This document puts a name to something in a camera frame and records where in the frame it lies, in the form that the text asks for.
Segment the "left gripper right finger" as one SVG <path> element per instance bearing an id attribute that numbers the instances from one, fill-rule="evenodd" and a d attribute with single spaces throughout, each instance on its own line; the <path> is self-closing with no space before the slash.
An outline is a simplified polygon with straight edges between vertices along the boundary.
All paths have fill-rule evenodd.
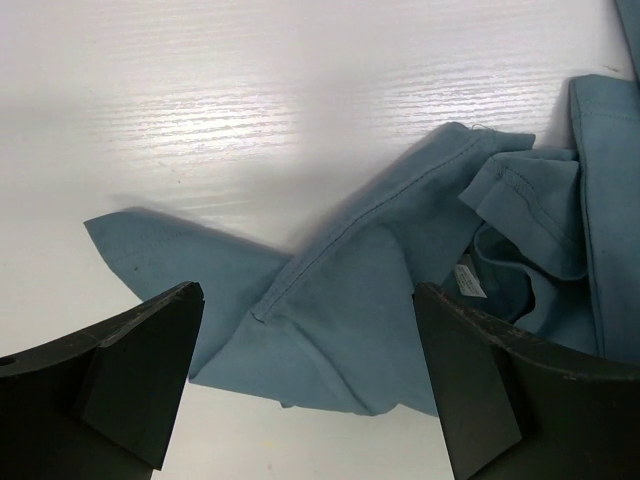
<path id="1" fill-rule="evenodd" d="M 431 283 L 413 304 L 455 478 L 638 478 L 638 367 L 544 340 Z"/>

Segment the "grey-blue t shirt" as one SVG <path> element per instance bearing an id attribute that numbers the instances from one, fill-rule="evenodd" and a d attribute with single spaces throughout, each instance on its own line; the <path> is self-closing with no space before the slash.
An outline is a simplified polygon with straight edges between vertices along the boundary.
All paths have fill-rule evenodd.
<path id="1" fill-rule="evenodd" d="M 206 297 L 190 382 L 286 407 L 375 416 L 436 406 L 412 295 L 431 282 L 565 347 L 639 360 L 639 84 L 569 83 L 571 149 L 439 127 L 295 256 L 125 210 L 85 227 L 147 300 Z"/>

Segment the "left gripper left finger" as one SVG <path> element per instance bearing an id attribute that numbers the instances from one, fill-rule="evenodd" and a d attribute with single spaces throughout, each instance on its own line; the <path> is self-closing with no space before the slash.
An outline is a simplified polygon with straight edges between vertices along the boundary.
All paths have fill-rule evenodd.
<path id="1" fill-rule="evenodd" d="M 4 479 L 149 479 L 162 468 L 205 301 L 185 282 L 1 359 Z"/>

